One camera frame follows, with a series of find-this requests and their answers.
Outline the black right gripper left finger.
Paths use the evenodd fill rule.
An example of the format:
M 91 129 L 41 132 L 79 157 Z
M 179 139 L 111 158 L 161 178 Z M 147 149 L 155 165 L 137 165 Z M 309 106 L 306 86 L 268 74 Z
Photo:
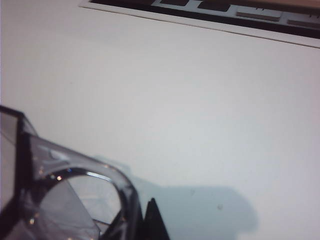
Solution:
M 138 207 L 129 213 L 130 216 L 125 216 L 125 211 L 120 210 L 102 235 L 102 239 L 133 240 L 136 237 L 138 225 L 141 223 L 141 208 Z

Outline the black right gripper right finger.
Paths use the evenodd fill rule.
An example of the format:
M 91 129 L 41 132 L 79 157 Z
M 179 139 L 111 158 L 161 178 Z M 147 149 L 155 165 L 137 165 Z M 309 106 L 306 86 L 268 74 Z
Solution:
M 148 201 L 143 220 L 144 240 L 170 240 L 155 198 Z

